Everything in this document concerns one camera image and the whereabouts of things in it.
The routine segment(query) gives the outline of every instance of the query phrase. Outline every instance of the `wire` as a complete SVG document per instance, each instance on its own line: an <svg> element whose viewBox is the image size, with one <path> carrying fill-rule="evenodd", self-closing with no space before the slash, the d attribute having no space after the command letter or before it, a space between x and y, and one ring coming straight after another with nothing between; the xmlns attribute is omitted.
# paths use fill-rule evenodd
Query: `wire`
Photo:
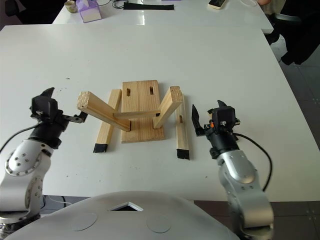
<svg viewBox="0 0 320 240"><path fill-rule="evenodd" d="M68 201L57 201L57 200L52 199L49 195L48 195L48 197L49 197L49 199L50 199L51 201L54 201L54 202L56 202L56 203L63 204L63 206L64 206L65 204L72 205L71 202L68 202Z"/></svg>
<svg viewBox="0 0 320 240"><path fill-rule="evenodd" d="M104 3L104 4L99 4L99 6L104 6L104 5L107 5L111 2L111 0L109 0L107 3Z"/></svg>
<svg viewBox="0 0 320 240"><path fill-rule="evenodd" d="M43 209L46 206L46 198L47 198L47 195L43 195L43 197L42 197L43 206L40 209Z"/></svg>
<svg viewBox="0 0 320 240"><path fill-rule="evenodd" d="M254 145L256 145L262 152L264 152L264 154L268 157L268 160L269 160L269 164L270 164L270 168L269 168L269 174L268 174L268 178L266 179L266 182L264 184L264 187L263 187L263 191L265 192L269 183L270 183L270 180L271 180L271 176L272 176L272 172L273 172L273 163L272 163L272 159L271 157L269 156L269 154L267 153L266 150L263 149L262 146L260 146L258 143L256 143L255 141L253 141L250 137L248 136L245 136L243 134L240 134L240 133L233 133L233 135L235 136L239 136L239 137L242 137L244 139L247 139L249 140L251 143L253 143Z"/></svg>
<svg viewBox="0 0 320 240"><path fill-rule="evenodd" d="M129 2L129 0L110 0L112 2L112 7L114 7L115 9L123 9L124 8L124 4L122 4L121 6L118 6L117 3L120 1L124 1L124 2Z"/></svg>
<svg viewBox="0 0 320 240"><path fill-rule="evenodd" d="M31 127L27 127L25 129L22 129L20 131L17 131L15 134L13 134L11 137L9 137L9 139L3 144L3 146L0 149L0 153L2 152L2 150L5 148L5 146L10 142L11 139L13 139L15 136L17 136L18 134L21 134L25 131L31 130L31 129L35 129L37 128L40 124L42 124L42 122L38 122L36 125L31 126Z"/></svg>
<svg viewBox="0 0 320 240"><path fill-rule="evenodd" d="M62 197L62 200L64 201L63 207L65 208L65 207L67 206L67 204L66 204L66 199L65 199L64 196L61 196L61 197Z"/></svg>

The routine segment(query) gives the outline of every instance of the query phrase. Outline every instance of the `wood grain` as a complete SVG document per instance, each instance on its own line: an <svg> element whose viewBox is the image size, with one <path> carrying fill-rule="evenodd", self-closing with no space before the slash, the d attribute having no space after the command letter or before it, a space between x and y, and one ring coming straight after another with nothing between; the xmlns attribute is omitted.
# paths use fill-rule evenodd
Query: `wood grain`
<svg viewBox="0 0 320 240"><path fill-rule="evenodd" d="M184 98L184 95L182 94L182 103L175 110L176 149L189 150L185 119L186 119L185 98Z"/></svg>
<svg viewBox="0 0 320 240"><path fill-rule="evenodd" d="M117 119L138 119L152 118L157 114L160 114L160 110L115 112L113 116Z"/></svg>
<svg viewBox="0 0 320 240"><path fill-rule="evenodd" d="M108 105L113 109L117 110L119 108L120 100L121 100L121 89L113 89L109 96ZM98 133L98 137L96 139L96 143L109 144L113 130L114 130L113 125L102 121L100 130Z"/></svg>
<svg viewBox="0 0 320 240"><path fill-rule="evenodd" d="M159 87L157 80L129 81L122 83L122 112L156 111L159 109ZM121 131L122 143L163 140L163 127L153 128L150 117L131 120L131 131Z"/></svg>
<svg viewBox="0 0 320 240"><path fill-rule="evenodd" d="M153 118L153 128L158 129L182 103L182 93L179 86L171 86L166 92L160 106L160 115Z"/></svg>
<svg viewBox="0 0 320 240"><path fill-rule="evenodd" d="M86 114L94 116L108 124L114 125L123 131L130 131L130 121L117 119L114 113L117 112L96 95L89 91L82 91L78 97L77 108Z"/></svg>

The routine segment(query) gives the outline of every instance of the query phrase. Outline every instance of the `purple tissue box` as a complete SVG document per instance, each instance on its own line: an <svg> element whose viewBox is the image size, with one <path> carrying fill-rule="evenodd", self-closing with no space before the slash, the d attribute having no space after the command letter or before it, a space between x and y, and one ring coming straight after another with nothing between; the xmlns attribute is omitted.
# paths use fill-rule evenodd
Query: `purple tissue box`
<svg viewBox="0 0 320 240"><path fill-rule="evenodd" d="M96 0L77 0L76 7L84 23L102 19Z"/></svg>

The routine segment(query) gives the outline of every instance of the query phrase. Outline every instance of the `white table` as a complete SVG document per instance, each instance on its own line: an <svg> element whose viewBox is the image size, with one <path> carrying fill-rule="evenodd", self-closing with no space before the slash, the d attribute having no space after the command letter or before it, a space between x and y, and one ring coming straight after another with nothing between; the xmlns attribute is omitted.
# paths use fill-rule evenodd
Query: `white table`
<svg viewBox="0 0 320 240"><path fill-rule="evenodd" d="M98 0L102 5L107 0ZM100 7L102 20L87 24L117 25L177 25L177 26L218 26L218 27L254 27L262 29L265 34L273 31L259 5L246 6L240 0L227 0L224 8L215 10L207 8L209 0L130 0L131 3L169 5L174 10L123 10L115 9L112 3ZM79 13L70 13L63 7L54 24L83 23Z"/></svg>
<svg viewBox="0 0 320 240"><path fill-rule="evenodd" d="M44 194L95 196L127 190L161 191L190 200L226 199L210 143L196 137L191 122L195 104L202 124L207 110L223 100L236 109L235 131L261 144L272 156L271 201L320 199L320 152L304 116L258 29L244 27L110 26L63 24L7 26L0 32L0 143L32 126L31 98L49 87L67 115L80 91L105 101L122 82L158 80L160 97L169 86L186 96L192 160L176 157L174 116L165 124L166 140L120 143L115 130L107 153L93 153L100 121L88 116L70 123L51 158ZM28 133L14 138L7 154ZM239 141L265 183L266 156L245 139ZM0 180L4 168L0 168Z"/></svg>

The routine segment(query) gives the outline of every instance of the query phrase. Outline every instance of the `black tape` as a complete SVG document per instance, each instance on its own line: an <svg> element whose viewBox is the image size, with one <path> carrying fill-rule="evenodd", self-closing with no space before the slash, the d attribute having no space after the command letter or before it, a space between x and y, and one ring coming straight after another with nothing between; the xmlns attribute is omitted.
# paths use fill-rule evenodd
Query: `black tape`
<svg viewBox="0 0 320 240"><path fill-rule="evenodd" d="M148 5L148 4L138 4L131 2L124 2L124 10L175 10L175 6L172 5Z"/></svg>
<svg viewBox="0 0 320 240"><path fill-rule="evenodd" d="M185 150L185 149L177 149L176 150L176 156L178 157L178 159L189 159L189 150Z"/></svg>
<svg viewBox="0 0 320 240"><path fill-rule="evenodd" d="M94 145L94 153L105 153L107 151L108 144L96 143Z"/></svg>

